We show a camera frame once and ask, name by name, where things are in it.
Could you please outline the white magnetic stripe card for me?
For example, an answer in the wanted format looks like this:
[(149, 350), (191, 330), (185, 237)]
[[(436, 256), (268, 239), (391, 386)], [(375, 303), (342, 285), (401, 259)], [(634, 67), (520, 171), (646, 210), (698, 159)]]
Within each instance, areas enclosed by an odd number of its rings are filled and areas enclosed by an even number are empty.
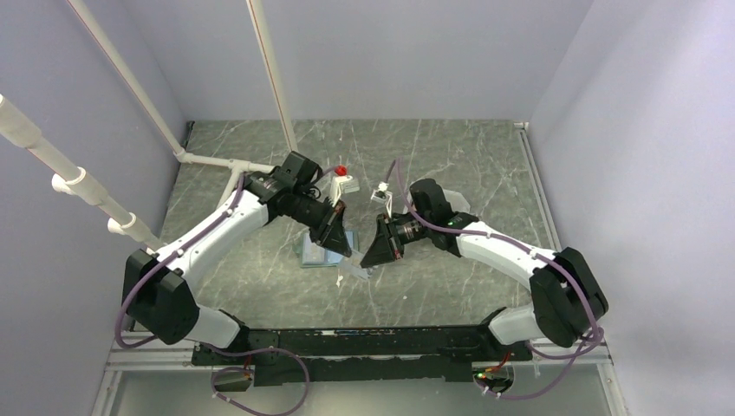
[(337, 265), (337, 269), (340, 276), (351, 276), (365, 281), (367, 281), (372, 275), (372, 271), (370, 269), (364, 269), (359, 264), (353, 264), (350, 262), (340, 262)]

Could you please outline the green card holder wallet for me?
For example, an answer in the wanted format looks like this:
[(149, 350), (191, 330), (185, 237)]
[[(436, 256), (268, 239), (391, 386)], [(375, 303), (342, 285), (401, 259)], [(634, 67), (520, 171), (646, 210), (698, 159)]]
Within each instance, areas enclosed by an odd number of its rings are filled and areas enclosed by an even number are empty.
[(292, 250), (302, 268), (335, 267), (343, 259), (343, 255), (312, 242), (308, 232), (294, 242)]

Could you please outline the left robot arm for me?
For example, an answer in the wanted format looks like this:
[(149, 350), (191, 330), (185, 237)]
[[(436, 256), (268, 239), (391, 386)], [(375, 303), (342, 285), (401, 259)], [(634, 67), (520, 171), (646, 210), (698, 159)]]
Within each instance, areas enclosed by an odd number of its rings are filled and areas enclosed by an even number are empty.
[[(316, 184), (328, 172), (334, 176), (323, 197)], [(341, 198), (359, 188), (345, 166), (328, 171), (298, 152), (268, 172), (241, 174), (223, 204), (182, 237), (153, 253), (137, 250), (128, 257), (114, 329), (117, 344), (131, 346), (122, 338), (123, 321), (130, 317), (151, 332), (150, 341), (196, 341), (215, 347), (226, 363), (239, 363), (249, 352), (248, 327), (233, 315), (200, 305), (194, 288), (233, 244), (279, 217), (308, 227), (312, 243), (350, 257)]]

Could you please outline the clear plastic bin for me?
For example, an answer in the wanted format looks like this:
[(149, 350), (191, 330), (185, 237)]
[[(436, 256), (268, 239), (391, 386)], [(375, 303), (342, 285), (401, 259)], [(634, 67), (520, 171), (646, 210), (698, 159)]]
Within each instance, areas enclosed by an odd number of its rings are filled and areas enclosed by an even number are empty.
[(461, 192), (444, 189), (443, 194), (453, 211), (470, 212), (471, 204)]

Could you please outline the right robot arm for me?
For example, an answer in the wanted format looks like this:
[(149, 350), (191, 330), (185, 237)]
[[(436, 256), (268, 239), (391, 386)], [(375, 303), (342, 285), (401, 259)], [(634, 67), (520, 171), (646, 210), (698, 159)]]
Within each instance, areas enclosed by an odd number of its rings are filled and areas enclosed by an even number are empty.
[(571, 247), (553, 251), (523, 243), (467, 212), (465, 197), (443, 189), (434, 179), (400, 188), (403, 212), (393, 210), (386, 180), (371, 194), (385, 211), (376, 219), (374, 241), (360, 266), (369, 270), (393, 263), (410, 243), (430, 241), (455, 257), (483, 263), (515, 279), (531, 295), (530, 303), (503, 309), (489, 317), (478, 335), (478, 350), (489, 360), (507, 353), (511, 344), (546, 338), (569, 348), (577, 341), (594, 348), (604, 340), (599, 323), (608, 301), (582, 253)]

